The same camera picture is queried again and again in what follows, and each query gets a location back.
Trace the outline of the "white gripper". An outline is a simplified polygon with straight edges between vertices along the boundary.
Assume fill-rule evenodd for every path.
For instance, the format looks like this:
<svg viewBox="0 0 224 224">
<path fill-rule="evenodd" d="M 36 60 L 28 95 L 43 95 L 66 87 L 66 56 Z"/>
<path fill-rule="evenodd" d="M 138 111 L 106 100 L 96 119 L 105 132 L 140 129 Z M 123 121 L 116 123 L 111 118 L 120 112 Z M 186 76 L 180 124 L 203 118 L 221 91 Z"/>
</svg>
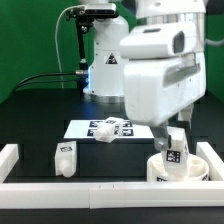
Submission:
<svg viewBox="0 0 224 224">
<path fill-rule="evenodd" d="M 192 103 L 205 93 L 205 59 L 196 50 L 197 39 L 196 25 L 188 21 L 137 26 L 120 42 L 121 56 L 128 60 L 126 115 L 136 124 L 152 127 L 158 151 L 170 148 L 163 122 L 181 110 L 178 125 L 190 128 Z"/>
</svg>

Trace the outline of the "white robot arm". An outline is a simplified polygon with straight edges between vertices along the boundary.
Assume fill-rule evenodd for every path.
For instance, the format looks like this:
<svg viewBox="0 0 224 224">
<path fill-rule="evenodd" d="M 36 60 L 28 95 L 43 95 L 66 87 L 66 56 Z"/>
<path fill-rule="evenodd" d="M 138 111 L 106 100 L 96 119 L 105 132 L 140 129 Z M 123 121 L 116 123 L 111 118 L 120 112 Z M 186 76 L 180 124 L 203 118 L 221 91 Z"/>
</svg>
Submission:
<svg viewBox="0 0 224 224">
<path fill-rule="evenodd" d="M 204 19 L 212 0 L 134 0 L 138 25 L 128 28 L 115 0 L 80 0 L 94 24 L 94 61 L 85 94 L 122 99 L 127 117 L 147 125 L 155 147 L 171 147 L 167 121 L 206 89 Z"/>
</svg>

